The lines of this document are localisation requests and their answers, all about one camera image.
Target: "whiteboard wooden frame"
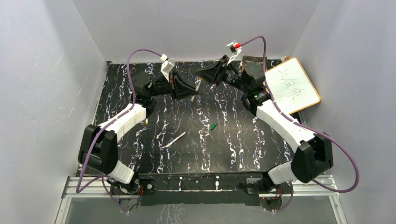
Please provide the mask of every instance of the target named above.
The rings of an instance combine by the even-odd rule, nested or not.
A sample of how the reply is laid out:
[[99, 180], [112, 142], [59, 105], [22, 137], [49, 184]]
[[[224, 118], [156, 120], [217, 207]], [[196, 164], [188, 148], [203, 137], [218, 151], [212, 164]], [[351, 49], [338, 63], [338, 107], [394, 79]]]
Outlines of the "whiteboard wooden frame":
[[[305, 109], [305, 108], [308, 108], [308, 107], [310, 107], [310, 106], [312, 106], [312, 105], [318, 104], [318, 103], [320, 103], [320, 101], [322, 100], [322, 98], [320, 97], [318, 91], [316, 91], [315, 87], [314, 87], [313, 84], [312, 84], [312, 81], [309, 79], [307, 73], [305, 72], [305, 70], [304, 70], [303, 66], [301, 65], [300, 61], [298, 60], [298, 58], [296, 58], [296, 57], [291, 57], [291, 58], [289, 58], [287, 61], [285, 61], [285, 62], [283, 62], [283, 63], [286, 63], [286, 62], [288, 62], [289, 60], [291, 60], [291, 59], [293, 59], [293, 58], [295, 58], [295, 59], [297, 60], [297, 62], [298, 62], [298, 64], [300, 65], [301, 69], [303, 70], [305, 76], [307, 76], [307, 79], [308, 79], [308, 81], [310, 82], [310, 84], [311, 84], [313, 90], [315, 91], [316, 95], [318, 96], [319, 100], [318, 100], [317, 102], [315, 102], [315, 103], [313, 103], [313, 104], [310, 104], [310, 105], [308, 105], [308, 106], [306, 106], [306, 107], [303, 107], [303, 108], [301, 108], [301, 109], [299, 109], [299, 110], [293, 111], [293, 112], [291, 112], [290, 114], [296, 113], [296, 112], [298, 112], [298, 111], [300, 111], [300, 110], [303, 110], [303, 109]], [[265, 72], [267, 73], [267, 72], [270, 71], [270, 70], [276, 69], [278, 66], [281, 66], [283, 63], [280, 63], [279, 65], [277, 65], [277, 66], [275, 66], [275, 67], [273, 67], [273, 68], [271, 68], [271, 69], [268, 69], [268, 70], [265, 71]]]

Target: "whiteboard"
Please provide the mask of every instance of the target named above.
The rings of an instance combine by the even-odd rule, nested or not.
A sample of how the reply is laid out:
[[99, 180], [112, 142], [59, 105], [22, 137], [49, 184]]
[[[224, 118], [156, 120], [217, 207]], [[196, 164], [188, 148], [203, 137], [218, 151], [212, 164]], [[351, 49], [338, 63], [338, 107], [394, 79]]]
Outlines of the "whiteboard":
[[265, 72], [274, 100], [284, 113], [294, 113], [320, 102], [320, 96], [297, 58]]

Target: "gray floor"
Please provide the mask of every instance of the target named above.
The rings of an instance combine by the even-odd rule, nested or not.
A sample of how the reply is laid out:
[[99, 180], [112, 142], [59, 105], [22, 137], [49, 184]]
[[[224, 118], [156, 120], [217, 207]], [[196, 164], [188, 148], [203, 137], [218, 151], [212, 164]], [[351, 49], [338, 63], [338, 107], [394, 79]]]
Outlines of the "gray floor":
[[243, 204], [167, 204], [141, 206], [129, 216], [110, 198], [73, 198], [67, 224], [336, 224], [328, 196], [296, 196], [275, 215]]

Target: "white wall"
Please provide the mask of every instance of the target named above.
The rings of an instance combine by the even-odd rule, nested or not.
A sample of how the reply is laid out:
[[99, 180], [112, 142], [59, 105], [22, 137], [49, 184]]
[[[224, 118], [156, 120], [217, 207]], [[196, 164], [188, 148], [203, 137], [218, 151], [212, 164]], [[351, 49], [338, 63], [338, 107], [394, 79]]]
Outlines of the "white wall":
[[1, 223], [54, 223], [105, 68], [71, 0], [0, 1]]
[[[74, 0], [107, 61], [125, 62], [149, 48], [176, 60], [219, 59], [233, 40], [267, 39], [269, 57], [289, 56], [319, 0]], [[243, 48], [262, 55], [262, 43]], [[159, 61], [139, 53], [134, 62]]]
[[[293, 56], [322, 102], [305, 111], [308, 124], [338, 139], [356, 159], [361, 181], [341, 194], [348, 223], [395, 223], [396, 2], [323, 0]], [[339, 189], [354, 171], [334, 148]]]

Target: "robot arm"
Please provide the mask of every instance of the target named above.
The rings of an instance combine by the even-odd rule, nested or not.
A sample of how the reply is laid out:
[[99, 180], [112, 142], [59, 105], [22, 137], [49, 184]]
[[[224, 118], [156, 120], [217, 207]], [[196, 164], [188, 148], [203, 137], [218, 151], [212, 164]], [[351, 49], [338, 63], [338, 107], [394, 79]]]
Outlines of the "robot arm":
[[198, 70], [196, 75], [209, 84], [219, 85], [224, 81], [241, 90], [241, 100], [245, 108], [274, 128], [295, 153], [293, 161], [264, 172], [263, 179], [258, 181], [255, 187], [258, 190], [269, 191], [284, 182], [299, 180], [308, 183], [329, 170], [333, 166], [331, 142], [323, 136], [294, 125], [276, 110], [263, 86], [265, 76], [262, 65], [250, 62], [240, 73], [228, 63], [229, 61], [230, 58], [224, 55], [217, 63]]
[[129, 103], [124, 110], [110, 120], [98, 126], [87, 126], [81, 142], [78, 161], [83, 164], [96, 134], [102, 127], [115, 120], [98, 138], [87, 166], [112, 177], [116, 181], [109, 182], [111, 185], [123, 188], [128, 192], [135, 192], [137, 186], [132, 180], [137, 178], [137, 175], [118, 160], [118, 141], [130, 129], [153, 113], [156, 105], [153, 96], [170, 94], [172, 99], [179, 100], [198, 94], [195, 88], [185, 83], [173, 69], [173, 59], [168, 59], [165, 55], [161, 59], [164, 61], [161, 67], [163, 76], [156, 81], [151, 80], [144, 72], [134, 77], [136, 102], [133, 109], [130, 110], [132, 103]]

